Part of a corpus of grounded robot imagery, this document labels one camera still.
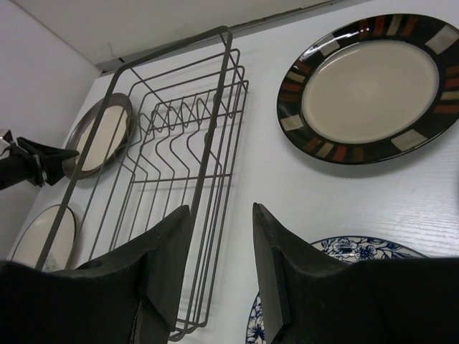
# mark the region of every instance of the plate with patterned rim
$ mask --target plate with patterned rim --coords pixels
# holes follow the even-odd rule
[[[408,247],[369,236],[335,236],[312,243],[318,250],[346,263],[368,259],[426,258]],[[250,310],[245,333],[246,344],[266,344],[260,293]]]
[[[459,30],[414,14],[337,29],[287,71],[277,111],[288,140],[322,161],[409,153],[459,118]]]

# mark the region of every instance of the blue floral pattern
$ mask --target blue floral pattern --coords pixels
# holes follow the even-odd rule
[[[323,253],[349,264],[368,259],[425,257],[394,242],[367,236],[338,236],[312,243],[312,245]],[[250,311],[245,342],[246,344],[266,344],[260,293],[255,298]]]

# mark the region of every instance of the plate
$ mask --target plate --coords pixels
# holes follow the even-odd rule
[[[77,124],[65,146],[66,149],[82,153],[102,101],[103,99],[94,104]],[[135,124],[132,116],[132,104],[129,97],[123,93],[113,93],[78,179],[86,178],[99,171],[105,159],[106,162],[112,160],[114,155],[126,146]],[[62,164],[68,178],[72,178],[79,159],[80,157],[77,156]]]
[[[11,260],[35,268],[59,207],[59,204],[51,206],[35,218],[22,235]],[[53,272],[65,269],[75,240],[76,227],[75,215],[67,207],[44,263],[43,271]]]
[[[368,259],[427,258],[412,249],[394,242],[368,236],[336,236],[312,243],[323,253],[347,263]],[[265,344],[265,326],[261,309],[260,293],[253,302],[247,323],[245,342]]]
[[[459,118],[459,30],[414,14],[342,27],[293,63],[277,109],[293,145],[323,161],[376,163],[411,152]]]

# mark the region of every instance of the metal wire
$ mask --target metal wire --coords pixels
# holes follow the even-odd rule
[[[166,54],[212,35],[220,37],[222,52],[151,76],[139,66],[162,55],[157,52],[115,74],[75,175],[118,80],[124,89],[129,80],[127,94],[135,110],[126,149],[111,165],[103,164],[91,178],[90,188],[79,188],[74,175],[61,204],[65,210],[69,201],[81,204],[85,200],[74,262],[109,252],[150,229],[177,206],[191,206],[193,241],[172,341],[204,327],[209,320],[249,82],[240,65],[240,51],[231,48],[232,35],[224,27],[163,51]],[[54,240],[62,220],[60,210],[47,242]],[[45,245],[38,269],[50,247]]]

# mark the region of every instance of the wall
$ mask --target wall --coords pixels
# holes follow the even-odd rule
[[[13,0],[97,64],[329,0]]]
[[[0,0],[0,126],[62,146],[99,71],[19,7]],[[39,188],[0,192],[0,258],[9,253]]]

